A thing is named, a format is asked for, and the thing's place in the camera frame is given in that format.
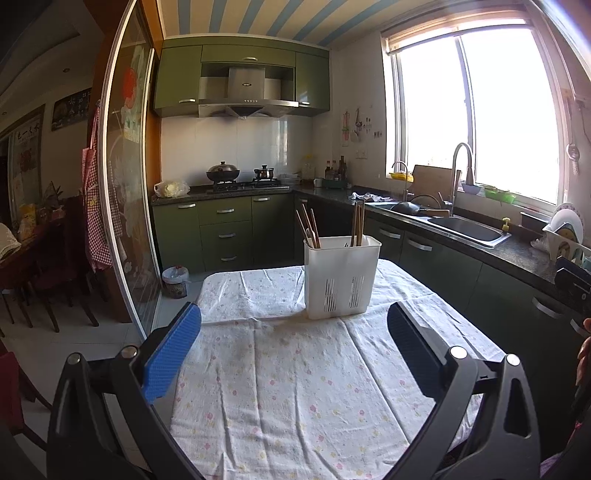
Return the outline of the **person's right hand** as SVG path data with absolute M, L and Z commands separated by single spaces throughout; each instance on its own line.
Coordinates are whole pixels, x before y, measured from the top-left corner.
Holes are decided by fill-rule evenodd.
M 591 333 L 591 319 L 586 318 L 583 322 L 583 326 L 588 333 Z M 583 379 L 585 372 L 586 372 L 586 365 L 587 365 L 587 357 L 590 355 L 590 343 L 591 343 L 591 335 L 589 335 L 583 342 L 578 356 L 578 365 L 576 371 L 576 386 L 578 386 Z

